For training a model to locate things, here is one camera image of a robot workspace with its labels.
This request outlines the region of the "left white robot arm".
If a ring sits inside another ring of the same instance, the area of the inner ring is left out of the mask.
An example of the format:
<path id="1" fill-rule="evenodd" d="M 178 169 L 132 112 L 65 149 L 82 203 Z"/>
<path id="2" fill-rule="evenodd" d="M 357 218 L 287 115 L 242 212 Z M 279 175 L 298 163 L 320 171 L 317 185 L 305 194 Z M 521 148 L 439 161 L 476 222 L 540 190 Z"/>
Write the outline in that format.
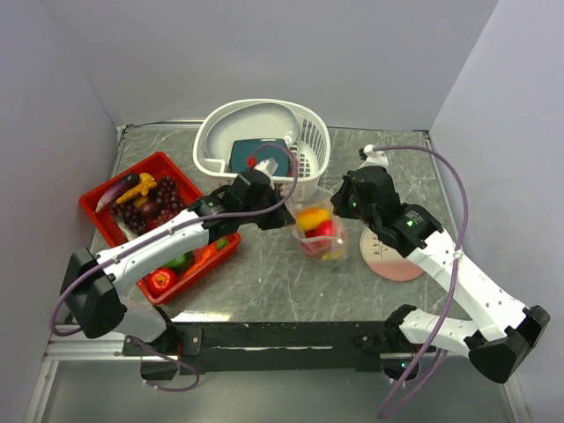
<path id="1" fill-rule="evenodd" d="M 144 341 L 157 354 L 174 346 L 175 333 L 150 303 L 129 301 L 127 293 L 142 277 L 180 254 L 234 234 L 240 226 L 262 230 L 293 224 L 286 199 L 275 188 L 268 160 L 237 174 L 167 223 L 112 249 L 94 255 L 80 249 L 70 258 L 61 298 L 79 331 L 96 339 L 110 332 Z"/>

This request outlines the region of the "clear dotted zip bag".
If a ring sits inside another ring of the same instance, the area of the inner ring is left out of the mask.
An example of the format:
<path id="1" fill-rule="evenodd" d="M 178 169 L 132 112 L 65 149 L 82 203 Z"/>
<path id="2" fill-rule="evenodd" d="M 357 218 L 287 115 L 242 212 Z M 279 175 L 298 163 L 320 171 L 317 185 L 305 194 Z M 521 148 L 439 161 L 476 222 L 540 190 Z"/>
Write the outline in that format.
<path id="1" fill-rule="evenodd" d="M 298 211 L 303 210 L 305 208 L 309 208 L 309 207 L 325 208 L 330 212 L 331 220 L 333 221 L 333 224 L 334 224 L 335 234 L 333 236 L 307 238 L 305 233 L 300 231 L 297 228 L 296 220 L 295 220 L 295 225 L 291 229 L 291 234 L 292 234 L 292 237 L 294 238 L 294 240 L 297 242 L 297 245 L 300 247 L 302 253 L 303 253 L 303 251 L 302 251 L 302 248 L 300 246 L 301 242 L 313 242 L 313 241 L 327 240 L 327 241 L 330 242 L 330 246 L 328 247 L 326 252 L 331 251 L 331 250 L 336 250 L 336 249 L 342 249 L 344 254 L 343 254 L 341 259 L 344 259 L 345 256 L 346 256 L 345 228 L 344 228 L 344 225 L 342 224 L 340 218 L 337 215 L 334 214 L 333 205 L 330 201 L 330 198 L 331 198 L 331 192 L 329 190 L 323 189 L 323 188 L 317 188 L 310 198 L 308 198 L 307 200 L 304 200 L 300 203 L 297 203 L 295 205 L 294 218 L 295 218 L 296 213 Z"/>

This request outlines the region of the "yellow banana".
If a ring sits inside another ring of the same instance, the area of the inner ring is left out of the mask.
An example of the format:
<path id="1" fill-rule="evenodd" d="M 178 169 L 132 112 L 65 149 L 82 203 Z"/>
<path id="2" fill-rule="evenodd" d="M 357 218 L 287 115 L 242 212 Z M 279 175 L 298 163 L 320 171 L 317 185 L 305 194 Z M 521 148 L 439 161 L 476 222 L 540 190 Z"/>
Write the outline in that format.
<path id="1" fill-rule="evenodd" d="M 331 250 L 322 254 L 321 259 L 324 261 L 335 261 L 341 259 L 343 254 L 342 249 Z"/>

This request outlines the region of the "red round fruit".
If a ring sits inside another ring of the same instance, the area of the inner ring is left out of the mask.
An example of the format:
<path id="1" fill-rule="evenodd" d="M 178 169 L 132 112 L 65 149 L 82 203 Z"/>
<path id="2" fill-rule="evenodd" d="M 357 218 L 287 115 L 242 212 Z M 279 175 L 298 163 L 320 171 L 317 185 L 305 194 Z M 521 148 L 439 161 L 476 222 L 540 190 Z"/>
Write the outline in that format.
<path id="1" fill-rule="evenodd" d="M 335 228 L 332 220 L 325 220 L 324 222 L 317 225 L 315 228 L 307 231 L 305 233 L 307 238 L 315 237 L 328 237 L 335 234 Z"/>

